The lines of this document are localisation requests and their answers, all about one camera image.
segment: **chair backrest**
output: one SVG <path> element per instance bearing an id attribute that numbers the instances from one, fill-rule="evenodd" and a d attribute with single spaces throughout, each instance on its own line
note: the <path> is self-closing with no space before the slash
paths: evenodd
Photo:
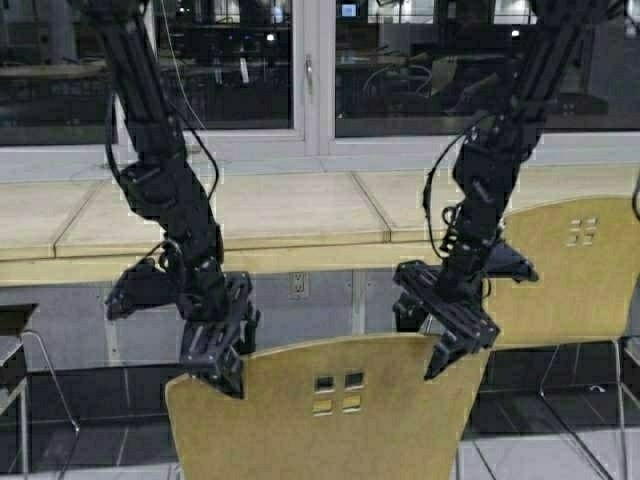
<path id="1" fill-rule="evenodd" d="M 487 310 L 502 348 L 620 338 L 640 275 L 640 222 L 628 198 L 566 201 L 507 218 L 506 238 L 537 283 L 493 282 Z"/>
<path id="2" fill-rule="evenodd" d="M 187 480 L 445 480 L 482 380 L 482 352 L 423 380 L 436 336 L 375 335 L 253 355 L 246 398 L 189 376 L 166 400 Z"/>

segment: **glass pane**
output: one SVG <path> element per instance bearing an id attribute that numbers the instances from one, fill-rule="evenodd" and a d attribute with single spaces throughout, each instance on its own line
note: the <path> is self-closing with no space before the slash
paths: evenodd
<path id="1" fill-rule="evenodd" d="M 293 128 L 291 0 L 156 0 L 154 11 L 162 77 L 194 125 Z"/>
<path id="2" fill-rule="evenodd" d="M 0 3 L 0 145 L 104 142 L 107 74 L 66 0 Z"/>
<path id="3" fill-rule="evenodd" d="M 629 4 L 640 16 L 640 0 Z M 458 133 L 504 101 L 533 37 L 528 0 L 336 0 L 336 137 Z M 589 32 L 549 128 L 640 129 L 640 38 L 622 16 Z"/>

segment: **black robotic arm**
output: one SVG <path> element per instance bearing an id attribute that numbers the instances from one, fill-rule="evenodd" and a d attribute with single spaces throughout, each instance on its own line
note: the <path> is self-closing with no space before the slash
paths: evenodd
<path id="1" fill-rule="evenodd" d="M 72 0 L 98 33 L 138 154 L 122 171 L 110 161 L 115 179 L 131 210 L 165 231 L 156 248 L 162 249 L 160 264 L 149 254 L 125 271 L 107 299 L 107 316 L 175 303 L 187 322 L 181 364 L 242 396 L 239 355 L 255 349 L 259 312 L 249 301 L 249 275 L 222 271 L 220 226 L 187 163 L 183 125 L 162 86 L 144 25 L 148 2 Z"/>
<path id="2" fill-rule="evenodd" d="M 432 315 L 447 330 L 426 379 L 466 354 L 491 347 L 500 334 L 482 307 L 484 278 L 537 280 L 526 259 L 501 240 L 502 218 L 520 167 L 540 140 L 565 66 L 586 29 L 607 18 L 609 6 L 609 0 L 536 2 L 536 34 L 524 57 L 514 59 L 506 104 L 488 130 L 467 138 L 458 156 L 453 176 L 465 198 L 451 210 L 442 266 L 420 261 L 398 266 L 394 280 L 405 290 L 394 306 L 398 329 L 417 330 Z M 428 194 L 426 189 L 427 212 Z"/>

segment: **metal chair leg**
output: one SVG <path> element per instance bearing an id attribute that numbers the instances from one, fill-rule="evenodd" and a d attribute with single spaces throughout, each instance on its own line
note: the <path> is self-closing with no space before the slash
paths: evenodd
<path id="1" fill-rule="evenodd" d="M 30 329 L 23 330 L 22 336 L 24 337 L 27 335 L 34 337 L 37 340 L 38 345 L 40 346 L 40 351 L 42 352 L 42 356 L 44 357 L 44 360 L 47 364 L 47 368 L 49 369 L 49 373 L 51 374 L 53 383 L 55 384 L 56 390 L 58 391 L 58 395 L 60 396 L 60 401 L 62 402 L 62 406 L 64 407 L 64 410 L 67 414 L 67 418 L 69 419 L 69 423 L 71 423 L 74 434 L 75 434 L 75 440 L 74 440 L 73 446 L 71 447 L 71 451 L 67 455 L 67 460 L 65 461 L 65 464 L 63 465 L 62 470 L 58 475 L 58 480 L 62 480 L 67 470 L 69 469 L 71 458 L 73 457 L 73 453 L 75 452 L 76 446 L 78 445 L 78 440 L 80 438 L 80 424 L 71 413 L 71 409 L 69 408 L 67 399 L 64 396 L 64 393 L 62 392 L 62 387 L 60 386 L 60 382 L 58 381 L 58 376 L 56 375 L 55 368 L 53 367 L 53 363 L 51 362 L 51 357 L 49 356 L 49 352 L 47 351 L 47 347 L 44 344 L 44 340 L 42 339 L 42 336 L 35 330 L 30 330 Z"/>
<path id="2" fill-rule="evenodd" d="M 562 419 L 560 414 L 556 412 L 556 410 L 553 408 L 553 405 L 551 405 L 551 402 L 549 402 L 549 400 L 547 400 L 546 398 L 546 392 L 544 390 L 545 383 L 547 381 L 549 373 L 551 373 L 551 368 L 553 367 L 553 363 L 555 362 L 559 351 L 560 351 L 560 345 L 557 345 L 551 357 L 551 361 L 547 366 L 547 370 L 545 371 L 542 377 L 542 380 L 540 381 L 540 385 L 538 387 L 538 396 L 542 400 L 542 403 L 544 403 L 547 409 L 551 412 L 553 417 L 560 423 L 560 425 L 562 425 L 562 428 L 564 428 L 569 433 L 569 435 L 571 435 L 571 437 L 576 442 L 580 450 L 585 454 L 587 461 L 589 461 L 589 463 L 594 468 L 594 470 L 602 478 L 606 478 L 607 480 L 614 480 L 611 474 L 605 468 L 605 466 L 602 465 L 602 462 L 598 460 L 598 458 L 593 454 L 593 452 L 589 449 L 589 447 L 582 441 L 580 436 L 571 428 L 571 426 Z"/>
<path id="3" fill-rule="evenodd" d="M 24 479 L 29 479 L 29 382 L 24 380 L 22 393 L 20 394 L 20 443 L 22 450 L 22 474 Z"/>
<path id="4" fill-rule="evenodd" d="M 622 388 L 622 360 L 620 352 L 620 343 L 617 341 L 613 343 L 613 350 L 616 356 L 616 392 L 618 396 L 618 427 L 620 429 L 620 445 L 622 451 L 621 469 L 622 478 L 629 480 L 631 478 L 631 465 L 629 464 L 629 453 L 627 450 L 627 432 L 625 429 L 625 415 L 624 415 L 624 390 Z"/>

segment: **cable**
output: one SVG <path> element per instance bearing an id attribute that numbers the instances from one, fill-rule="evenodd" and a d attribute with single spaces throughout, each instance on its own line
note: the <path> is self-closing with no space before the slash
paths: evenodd
<path id="1" fill-rule="evenodd" d="M 638 174 L 638 180 L 636 181 L 636 188 L 633 190 L 631 196 L 631 206 L 633 213 L 636 214 L 636 218 L 640 222 L 640 173 Z"/>
<path id="2" fill-rule="evenodd" d="M 442 161 L 445 159 L 447 154 L 451 151 L 453 146 L 456 143 L 458 143 L 458 141 L 461 138 L 468 136 L 469 133 L 471 133 L 473 131 L 473 129 L 476 128 L 478 126 L 478 124 L 480 124 L 480 122 L 486 120 L 487 118 L 493 117 L 493 116 L 495 116 L 493 113 L 488 113 L 488 114 L 482 115 L 480 118 L 478 118 L 477 120 L 472 122 L 471 125 L 466 127 L 462 131 L 462 133 L 460 133 L 456 138 L 454 138 L 451 141 L 451 143 L 449 143 L 449 145 L 447 145 L 447 148 L 445 148 L 444 151 L 440 154 L 440 156 L 436 160 L 436 163 L 433 165 L 433 167 L 431 168 L 431 170 L 427 174 L 427 183 L 426 183 L 426 186 L 425 186 L 425 189 L 424 189 L 424 208 L 425 208 L 425 214 L 426 214 L 426 217 L 427 217 L 427 228 L 428 228 L 428 231 L 429 231 L 429 242 L 431 243 L 431 248 L 432 248 L 433 252 L 436 254 L 436 256 L 440 260 L 444 260 L 444 257 L 440 254 L 440 252 L 438 251 L 438 248 L 436 247 L 436 242 L 435 242 L 435 239 L 433 238 L 433 225 L 431 223 L 431 191 L 433 189 L 433 179 L 435 177 L 436 170 L 438 169 L 438 167 L 440 166 Z"/>
<path id="3" fill-rule="evenodd" d="M 204 151 L 205 155 L 207 156 L 207 158 L 211 162 L 211 165 L 213 165 L 213 170 L 215 171 L 216 176 L 215 176 L 215 179 L 213 181 L 213 185 L 211 185 L 211 189 L 209 190 L 209 193 L 207 194 L 207 199 L 209 201 L 211 201 L 211 198 L 213 198 L 213 194 L 216 191 L 216 188 L 218 187 L 218 183 L 220 181 L 220 169 L 218 168 L 218 162 L 216 162 L 216 159 L 213 157 L 213 155 L 209 151 L 209 148 L 202 141 L 202 138 L 200 138 L 200 135 L 198 134 L 196 129 L 193 128 L 189 124 L 189 121 L 185 118 L 185 116 L 182 114 L 182 112 L 180 110 L 178 110 L 175 105 L 173 105 L 173 104 L 170 104 L 170 105 L 171 105 L 171 108 L 173 109 L 173 111 L 176 113 L 176 115 L 178 115 L 178 117 L 180 117 L 180 120 L 183 121 L 183 123 L 185 124 L 185 127 L 187 127 L 187 130 L 189 130 L 189 132 L 191 132 L 191 135 L 194 136 L 194 138 L 196 139 L 196 141 L 200 145 L 200 148 L 202 148 L 202 150 Z"/>
<path id="4" fill-rule="evenodd" d="M 165 7 L 164 0 L 160 0 L 160 6 L 162 7 L 162 17 L 164 18 L 164 27 L 165 27 L 165 30 L 167 32 L 167 40 L 169 42 L 169 50 L 171 50 L 171 58 L 173 59 L 173 66 L 174 66 L 174 68 L 176 70 L 176 76 L 177 76 L 177 79 L 178 79 L 178 86 L 180 87 L 180 91 L 182 92 L 182 96 L 184 97 L 184 102 L 187 105 L 187 108 L 189 109 L 191 114 L 193 115 L 193 118 L 196 119 L 196 121 L 198 122 L 198 125 L 200 125 L 200 128 L 202 130 L 206 130 L 207 128 L 204 126 L 204 123 L 202 123 L 202 120 L 200 120 L 200 117 L 198 116 L 198 114 L 195 112 L 195 110 L 191 106 L 191 102 L 189 102 L 189 98 L 187 97 L 187 92 L 184 89 L 184 84 L 182 83 L 182 76 L 180 75 L 180 68 L 178 67 L 178 60 L 176 58 L 176 52 L 173 49 L 173 41 L 171 40 L 171 30 L 169 29 L 169 18 L 168 18 L 168 15 L 167 15 L 167 9 Z"/>
<path id="5" fill-rule="evenodd" d="M 113 91 L 113 88 L 109 87 L 109 91 L 107 92 L 107 112 L 104 119 L 104 129 L 105 129 L 105 142 L 104 149 L 107 154 L 107 162 L 109 163 L 109 169 L 111 169 L 111 173 L 113 178 L 115 178 L 118 185 L 120 183 L 120 170 L 118 169 L 118 164 L 116 163 L 115 156 L 113 155 L 113 110 L 116 107 L 116 95 Z"/>

